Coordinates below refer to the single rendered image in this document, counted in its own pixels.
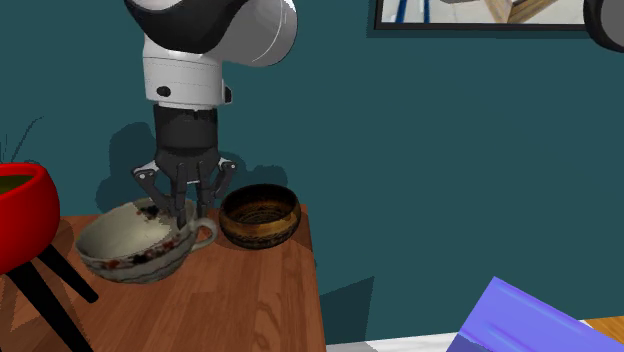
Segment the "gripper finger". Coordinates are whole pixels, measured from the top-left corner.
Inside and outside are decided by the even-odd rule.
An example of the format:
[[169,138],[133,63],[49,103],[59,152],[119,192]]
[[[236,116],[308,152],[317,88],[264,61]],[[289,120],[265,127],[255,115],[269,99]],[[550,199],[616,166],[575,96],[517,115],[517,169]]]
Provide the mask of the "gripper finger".
[[200,161],[197,169],[199,175],[199,181],[196,184],[197,216],[202,218],[213,207],[216,199],[224,197],[237,171],[237,164],[221,157],[214,166]]
[[187,191],[186,166],[184,163],[176,165],[175,172],[170,176],[170,195],[165,195],[156,187],[155,180],[158,171],[159,167],[156,161],[153,160],[144,166],[133,169],[132,176],[159,209],[167,210],[171,217],[176,218],[177,228],[182,229],[187,224],[185,208]]

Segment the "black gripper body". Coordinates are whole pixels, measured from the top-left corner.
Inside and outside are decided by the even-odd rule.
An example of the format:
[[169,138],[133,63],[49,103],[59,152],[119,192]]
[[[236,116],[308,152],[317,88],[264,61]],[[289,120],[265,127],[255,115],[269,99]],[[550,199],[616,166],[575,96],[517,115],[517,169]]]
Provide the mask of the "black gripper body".
[[179,178],[177,167],[184,164],[188,181],[200,179],[198,164],[213,170],[219,160],[218,113],[153,106],[157,167],[172,181]]

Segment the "dark brown wooden bowl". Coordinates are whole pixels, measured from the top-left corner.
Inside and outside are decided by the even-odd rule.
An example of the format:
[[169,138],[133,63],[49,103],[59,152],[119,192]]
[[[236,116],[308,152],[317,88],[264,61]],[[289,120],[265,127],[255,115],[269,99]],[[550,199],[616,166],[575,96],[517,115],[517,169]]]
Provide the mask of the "dark brown wooden bowl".
[[298,229],[301,204],[289,188],[253,184],[231,192],[222,201],[219,225],[233,244],[252,250],[268,249],[287,241]]

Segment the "white floral teacup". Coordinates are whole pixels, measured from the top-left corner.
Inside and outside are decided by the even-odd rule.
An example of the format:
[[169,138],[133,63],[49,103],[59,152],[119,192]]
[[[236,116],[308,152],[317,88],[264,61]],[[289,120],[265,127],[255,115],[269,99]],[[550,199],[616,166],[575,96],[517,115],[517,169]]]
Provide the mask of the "white floral teacup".
[[218,225],[185,203],[186,225],[149,198],[125,203],[87,225],[75,241],[86,267],[116,283],[147,284],[171,276],[189,254],[212,244]]

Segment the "brown wooden table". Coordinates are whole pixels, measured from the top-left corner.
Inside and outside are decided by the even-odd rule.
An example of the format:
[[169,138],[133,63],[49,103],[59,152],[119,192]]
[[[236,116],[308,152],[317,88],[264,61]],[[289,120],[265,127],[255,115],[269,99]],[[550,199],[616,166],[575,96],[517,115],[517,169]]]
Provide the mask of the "brown wooden table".
[[95,352],[326,352],[308,220],[277,247],[244,250],[219,237],[170,277],[126,285],[94,276],[73,249],[94,219],[63,217],[53,244],[97,302],[34,265]]

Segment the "red plant pot black legs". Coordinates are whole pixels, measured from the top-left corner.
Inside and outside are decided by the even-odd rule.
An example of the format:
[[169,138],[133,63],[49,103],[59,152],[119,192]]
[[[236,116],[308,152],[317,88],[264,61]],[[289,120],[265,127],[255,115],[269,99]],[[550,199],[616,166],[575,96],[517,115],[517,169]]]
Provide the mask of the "red plant pot black legs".
[[0,275],[6,275],[72,352],[94,352],[32,263],[37,258],[89,303],[98,294],[52,245],[60,202],[50,174],[40,164],[9,159],[0,140]]

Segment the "purple flat block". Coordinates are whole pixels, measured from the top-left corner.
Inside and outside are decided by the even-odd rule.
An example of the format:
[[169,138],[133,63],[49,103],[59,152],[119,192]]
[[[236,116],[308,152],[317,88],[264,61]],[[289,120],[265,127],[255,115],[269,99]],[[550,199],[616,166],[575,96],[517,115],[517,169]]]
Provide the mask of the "purple flat block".
[[624,352],[624,344],[494,277],[446,352]]

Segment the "black framed wall picture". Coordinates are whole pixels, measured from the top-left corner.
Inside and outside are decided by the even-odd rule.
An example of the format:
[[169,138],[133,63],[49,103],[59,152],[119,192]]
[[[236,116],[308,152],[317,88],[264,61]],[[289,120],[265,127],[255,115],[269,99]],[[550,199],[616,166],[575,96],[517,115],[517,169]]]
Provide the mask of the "black framed wall picture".
[[376,30],[583,31],[584,0],[375,0]]

